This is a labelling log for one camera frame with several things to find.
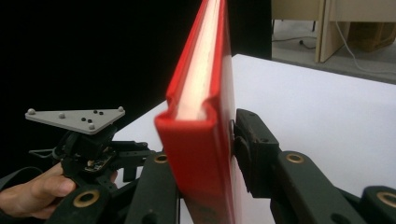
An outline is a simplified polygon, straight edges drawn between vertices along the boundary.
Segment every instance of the gray mounting plate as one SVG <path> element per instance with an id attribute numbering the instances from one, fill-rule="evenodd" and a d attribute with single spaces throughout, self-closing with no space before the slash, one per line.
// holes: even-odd
<path id="1" fill-rule="evenodd" d="M 125 110 L 120 106 L 118 109 L 97 110 L 35 111 L 29 109 L 25 117 L 78 133 L 95 134 L 124 114 Z"/>

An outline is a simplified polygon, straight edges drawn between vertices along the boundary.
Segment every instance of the brown box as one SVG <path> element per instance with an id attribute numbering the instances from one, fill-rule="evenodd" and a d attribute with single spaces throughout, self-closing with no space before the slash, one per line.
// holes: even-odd
<path id="1" fill-rule="evenodd" d="M 396 22 L 351 22 L 347 43 L 364 51 L 391 45 L 396 37 Z"/>

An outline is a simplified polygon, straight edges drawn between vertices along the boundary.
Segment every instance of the white tabletop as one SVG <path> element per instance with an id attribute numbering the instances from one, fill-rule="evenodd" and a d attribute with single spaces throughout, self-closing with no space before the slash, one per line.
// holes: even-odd
<path id="1" fill-rule="evenodd" d="M 233 57 L 235 106 L 260 116 L 282 150 L 310 157 L 340 189 L 361 196 L 367 186 L 396 189 L 396 85 Z M 147 142 L 161 151 L 153 119 L 162 103 L 114 140 Z M 267 199 L 241 186 L 242 223 L 275 223 Z M 192 223 L 183 204 L 181 223 Z"/>

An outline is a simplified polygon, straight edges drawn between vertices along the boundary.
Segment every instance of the hand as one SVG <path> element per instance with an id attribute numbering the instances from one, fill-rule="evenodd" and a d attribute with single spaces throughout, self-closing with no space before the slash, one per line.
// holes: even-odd
<path id="1" fill-rule="evenodd" d="M 0 192 L 0 209 L 12 217 L 47 219 L 60 199 L 76 188 L 60 163 L 33 180 Z"/>

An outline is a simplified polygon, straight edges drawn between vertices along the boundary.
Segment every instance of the red book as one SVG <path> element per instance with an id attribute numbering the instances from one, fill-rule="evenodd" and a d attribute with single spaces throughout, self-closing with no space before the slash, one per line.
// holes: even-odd
<path id="1" fill-rule="evenodd" d="M 194 223 L 236 223 L 232 56 L 225 0 L 204 0 L 155 118 Z"/>

